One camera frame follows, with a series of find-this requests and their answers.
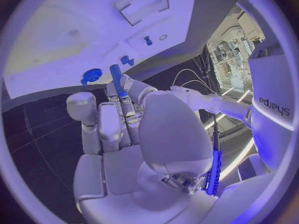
blue object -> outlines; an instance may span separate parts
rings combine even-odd
[[[150,40],[149,36],[145,37],[145,41],[147,41],[148,46],[152,45],[152,41]]]
[[[81,84],[87,86],[87,82],[97,81],[102,76],[102,70],[100,69],[91,69],[83,74],[83,79]]]
[[[112,65],[110,67],[110,72],[111,72],[111,75],[113,78],[113,83],[115,85],[115,88],[116,88],[116,91],[117,91],[117,94],[119,95],[119,97],[127,96],[128,93],[121,87],[121,84],[120,84],[121,77],[123,76],[120,66],[117,64]]]
[[[129,59],[129,57],[128,56],[124,56],[122,59],[121,59],[121,62],[122,62],[122,64],[123,65],[125,65],[125,64],[129,64],[130,66],[134,66],[134,59]]]
[[[218,186],[219,186],[219,178],[221,172],[221,156],[222,151],[213,151],[213,163],[212,168],[209,171],[209,180],[208,180],[208,187],[206,193],[208,195],[216,195]]]

small hole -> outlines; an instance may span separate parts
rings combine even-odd
[[[163,35],[163,36],[160,37],[160,41],[163,41],[163,40],[165,40],[166,38],[167,38],[167,35]]]

wire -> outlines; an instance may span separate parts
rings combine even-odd
[[[176,79],[177,79],[177,77],[178,77],[178,75],[180,74],[180,73],[182,73],[183,71],[191,71],[191,72],[193,72],[194,73],[194,75],[196,75],[196,77],[199,79],[199,81],[198,82],[200,82],[201,84],[203,84],[205,87],[207,87],[208,89],[210,89],[206,84],[205,84],[205,82],[194,72],[194,71],[192,71],[192,70],[190,70],[190,69],[183,69],[183,70],[181,70],[177,75],[176,75],[176,77],[174,78],[174,81],[173,81],[173,83],[172,83],[172,86],[174,86],[174,83],[175,83],[175,81],[176,81]]]
[[[205,85],[205,83],[202,83],[201,81],[198,81],[198,80],[192,80],[192,81],[188,81],[188,82],[186,82],[185,84],[181,85],[181,87],[183,87],[184,85],[187,85],[188,83],[193,82],[193,81],[197,81],[197,82],[201,83],[202,85]]]

black floor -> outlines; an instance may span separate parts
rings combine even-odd
[[[182,69],[197,72],[194,64],[188,61],[145,82],[160,90],[169,90],[174,77]],[[185,71],[179,75],[176,85],[195,78],[193,73]],[[204,94],[207,92],[196,82],[187,87]],[[96,96],[98,104],[107,101],[103,89],[91,92]],[[2,113],[4,131],[13,160],[34,194],[67,223],[85,223],[75,207],[72,191],[75,168],[83,154],[81,123],[73,121],[67,114],[65,101],[68,96],[61,94],[40,99]],[[201,116],[203,122],[207,121],[206,112],[202,112]],[[33,223],[16,204],[2,181],[0,194],[3,223]]]

blue cylinder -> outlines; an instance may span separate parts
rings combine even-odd
[[[128,93],[120,85],[120,80],[121,80],[121,77],[123,76],[123,74],[122,74],[122,71],[121,71],[119,65],[117,65],[117,64],[112,65],[110,67],[110,72],[111,72],[111,75],[113,78],[113,83],[115,85],[115,88],[116,88],[116,91],[117,91],[117,94],[119,95],[119,97],[127,96]]]

